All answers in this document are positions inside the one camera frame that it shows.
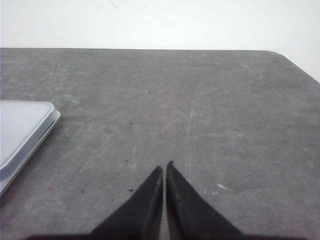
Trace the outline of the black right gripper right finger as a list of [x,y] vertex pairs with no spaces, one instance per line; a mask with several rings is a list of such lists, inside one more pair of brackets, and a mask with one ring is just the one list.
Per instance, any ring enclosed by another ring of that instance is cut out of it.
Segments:
[[166,167],[166,211],[172,240],[230,239],[244,235],[197,193],[172,161]]

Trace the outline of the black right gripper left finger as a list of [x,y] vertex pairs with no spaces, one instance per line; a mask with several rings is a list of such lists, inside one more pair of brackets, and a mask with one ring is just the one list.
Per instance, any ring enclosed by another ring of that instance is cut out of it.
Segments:
[[157,166],[134,194],[90,235],[99,240],[158,240],[163,181],[163,169]]

